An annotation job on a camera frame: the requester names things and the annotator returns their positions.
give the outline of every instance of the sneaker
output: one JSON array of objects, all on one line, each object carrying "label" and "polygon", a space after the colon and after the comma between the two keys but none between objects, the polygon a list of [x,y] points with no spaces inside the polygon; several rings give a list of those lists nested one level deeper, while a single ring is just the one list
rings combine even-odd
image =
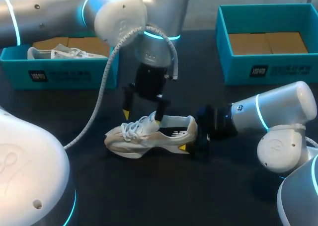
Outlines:
[{"label": "sneaker", "polygon": [[106,134],[105,145],[113,153],[127,158],[141,158],[154,147],[172,153],[188,154],[186,145],[197,136],[197,124],[192,116],[163,116],[158,124],[156,112],[135,123],[123,123]]},{"label": "sneaker", "polygon": [[69,48],[62,44],[57,45],[53,50],[38,50],[34,47],[28,49],[27,59],[87,59],[107,58],[106,56],[87,53],[77,48]]}]

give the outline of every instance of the cable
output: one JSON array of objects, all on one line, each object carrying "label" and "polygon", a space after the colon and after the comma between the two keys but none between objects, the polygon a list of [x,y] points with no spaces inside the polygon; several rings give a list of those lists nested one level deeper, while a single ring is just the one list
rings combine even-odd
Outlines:
[{"label": "cable", "polygon": [[313,139],[306,137],[306,141],[311,143],[315,148],[318,148],[318,143],[316,143]]},{"label": "cable", "polygon": [[138,32],[144,32],[145,30],[153,32],[156,35],[161,36],[167,42],[167,44],[169,45],[169,47],[170,47],[170,49],[172,51],[173,62],[174,62],[172,79],[178,79],[178,54],[177,54],[177,50],[175,49],[173,43],[169,40],[169,38],[162,31],[160,31],[160,30],[158,30],[158,29],[156,29],[154,27],[151,27],[151,26],[146,26],[146,28],[138,27],[135,30],[130,31],[127,35],[125,35],[119,41],[119,43],[114,48],[114,50],[112,51],[112,53],[111,53],[111,55],[110,55],[110,57],[109,57],[109,59],[107,61],[107,64],[106,64],[106,67],[105,67],[105,70],[104,70],[104,74],[103,74],[103,78],[102,78],[102,81],[101,81],[101,84],[100,84],[96,105],[95,105],[95,108],[93,110],[93,113],[92,113],[89,121],[87,122],[86,126],[83,128],[81,133],[76,138],[74,138],[73,141],[71,141],[66,146],[64,146],[65,150],[67,150],[68,148],[73,146],[75,143],[77,143],[82,138],[82,136],[84,136],[84,134],[91,127],[95,117],[97,116],[97,113],[98,113],[100,105],[101,105],[101,101],[103,99],[103,94],[104,94],[106,81],[107,81],[107,77],[108,77],[108,72],[109,72],[111,64],[113,63],[113,61],[115,59],[115,56],[119,52],[120,48],[124,45],[124,43],[126,43],[128,40],[130,40],[130,38],[133,38],[135,36],[135,34],[137,34]]}]

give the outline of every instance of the black table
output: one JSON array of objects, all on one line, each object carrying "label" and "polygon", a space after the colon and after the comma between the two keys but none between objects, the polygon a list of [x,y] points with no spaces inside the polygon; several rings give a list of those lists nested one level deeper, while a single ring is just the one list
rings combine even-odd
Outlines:
[{"label": "black table", "polygon": [[[169,82],[167,114],[193,115],[277,86],[225,87],[214,31],[186,31],[179,45],[179,80]],[[101,110],[84,138],[68,150],[78,191],[80,226],[280,226],[276,193],[280,180],[258,163],[262,136],[214,143],[210,162],[152,150],[143,158],[117,157],[106,150],[104,134],[124,122],[121,86],[133,81],[138,63],[133,45],[120,56],[119,88],[104,95]],[[18,118],[54,134],[63,144],[84,127],[97,91],[14,91],[0,73],[0,105]],[[318,95],[318,85],[311,85]],[[131,121],[154,111],[135,99]],[[318,120],[307,124],[315,139]]]}]

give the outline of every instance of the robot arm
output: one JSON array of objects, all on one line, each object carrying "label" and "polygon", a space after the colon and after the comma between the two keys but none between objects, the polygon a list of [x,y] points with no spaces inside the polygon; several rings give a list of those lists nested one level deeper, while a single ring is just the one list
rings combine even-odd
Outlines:
[{"label": "robot arm", "polygon": [[198,114],[198,125],[215,140],[267,132],[258,144],[258,158],[270,171],[287,176],[315,156],[306,146],[305,123],[316,115],[314,95],[300,81],[228,107],[207,106]]},{"label": "robot arm", "polygon": [[[167,70],[171,50],[180,37],[187,4],[188,0],[0,0],[0,48],[86,30],[93,30],[99,39],[116,46],[133,30],[151,26],[169,41],[151,31],[139,36],[136,56],[141,64],[135,82],[124,88],[123,110],[128,118],[136,92],[159,103],[156,120],[160,121],[169,104],[162,91],[170,79]],[[177,79],[177,65],[172,79]]]}]

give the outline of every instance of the teal box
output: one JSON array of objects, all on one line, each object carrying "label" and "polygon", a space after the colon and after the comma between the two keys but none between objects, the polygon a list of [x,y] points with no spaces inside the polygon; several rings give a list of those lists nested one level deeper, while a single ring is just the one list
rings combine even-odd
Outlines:
[{"label": "teal box", "polygon": [[[269,32],[299,32],[308,54],[233,54],[228,34]],[[222,5],[216,41],[226,84],[318,82],[318,13],[312,4]]]},{"label": "teal box", "polygon": [[[0,56],[0,64],[14,89],[100,88],[108,58],[27,60],[27,50],[30,47],[31,45],[22,45],[5,48]],[[117,86],[118,63],[119,54],[108,73],[107,89],[115,89]]]}]

